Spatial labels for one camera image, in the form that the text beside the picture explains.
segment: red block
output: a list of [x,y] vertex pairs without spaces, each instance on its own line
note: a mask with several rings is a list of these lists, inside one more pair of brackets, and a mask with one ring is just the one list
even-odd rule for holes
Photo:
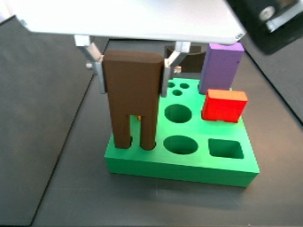
[[245,103],[247,96],[243,91],[209,89],[205,93],[201,117],[208,121],[237,123]]

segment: dark table surface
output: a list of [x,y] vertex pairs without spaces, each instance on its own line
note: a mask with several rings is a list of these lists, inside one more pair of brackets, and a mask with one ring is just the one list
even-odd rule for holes
[[[111,41],[108,50],[164,54],[169,44]],[[33,225],[303,225],[302,125],[247,55],[233,89],[248,96],[243,117],[260,167],[247,188],[109,174],[108,100],[95,77]]]

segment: green shape sorter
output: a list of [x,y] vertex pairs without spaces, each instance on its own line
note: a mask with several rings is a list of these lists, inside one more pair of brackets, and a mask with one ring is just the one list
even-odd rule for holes
[[156,146],[140,148],[140,121],[131,117],[132,143],[119,149],[109,138],[105,161],[111,173],[247,187],[259,173],[245,126],[204,121],[204,95],[197,80],[173,79],[160,98]]

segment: shape sorter block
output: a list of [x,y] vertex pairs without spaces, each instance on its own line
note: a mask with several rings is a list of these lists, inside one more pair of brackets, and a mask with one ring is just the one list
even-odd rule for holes
[[205,94],[208,89],[229,90],[243,53],[240,43],[233,45],[209,43],[199,84],[200,94]]
[[140,121],[131,117],[129,149],[115,147],[111,136],[105,162],[111,173],[247,187],[259,167],[243,120],[204,121],[204,95],[197,80],[173,79],[160,98],[156,146],[140,148]]
[[225,121],[236,123],[247,103],[243,91],[208,90],[205,93],[201,117],[207,121]]

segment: block leg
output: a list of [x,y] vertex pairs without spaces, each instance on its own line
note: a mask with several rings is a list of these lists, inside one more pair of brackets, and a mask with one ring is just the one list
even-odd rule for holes
[[128,149],[131,147],[129,116],[125,114],[112,114],[111,127],[116,147],[120,149]]
[[141,117],[140,147],[145,151],[152,150],[156,146],[156,121],[156,116]]

